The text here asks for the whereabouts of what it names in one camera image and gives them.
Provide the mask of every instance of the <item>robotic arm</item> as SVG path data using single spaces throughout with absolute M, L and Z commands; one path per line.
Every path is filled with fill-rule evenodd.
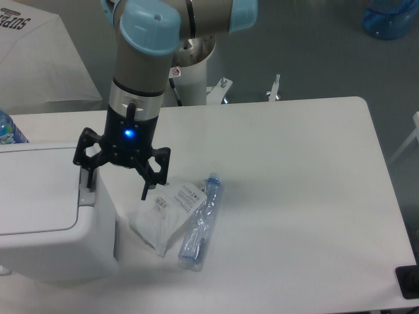
M 257 0 L 120 0 L 111 17 L 118 53 L 105 131 L 100 136 L 85 128 L 73 162 L 89 172 L 88 188 L 95 169 L 107 162 L 135 168 L 145 181 L 144 200 L 168 176 L 170 148 L 154 149 L 152 141 L 180 40 L 251 27 Z M 95 143 L 101 151 L 87 156 Z M 159 172 L 149 164 L 152 157 Z

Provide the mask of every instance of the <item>blue led light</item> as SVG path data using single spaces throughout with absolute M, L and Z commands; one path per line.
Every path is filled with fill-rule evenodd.
M 124 134 L 130 139 L 134 137 L 134 131 L 132 130 L 125 130 Z

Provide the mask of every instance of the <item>plastic water bottle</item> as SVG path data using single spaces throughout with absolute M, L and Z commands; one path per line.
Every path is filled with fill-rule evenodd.
M 419 9 L 419 0 L 370 0 L 363 27 L 373 37 L 396 39 L 410 27 Z
M 0 109 L 0 144 L 27 143 L 25 135 L 13 123 L 12 118 Z
M 198 266 L 196 270 L 202 265 L 221 200 L 222 188 L 219 176 L 212 173 L 202 190 L 207 200 L 193 213 L 179 252 L 182 266 L 186 268 Z

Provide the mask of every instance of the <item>white box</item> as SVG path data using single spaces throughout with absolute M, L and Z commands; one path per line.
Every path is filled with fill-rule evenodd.
M 118 215 L 97 170 L 73 165 L 75 144 L 0 147 L 0 265 L 40 281 L 118 269 Z

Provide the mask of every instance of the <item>printer lid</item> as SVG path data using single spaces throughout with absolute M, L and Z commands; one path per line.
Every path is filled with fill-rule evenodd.
M 80 181 L 80 167 L 73 164 L 75 146 L 0 146 L 0 236 L 72 228 Z

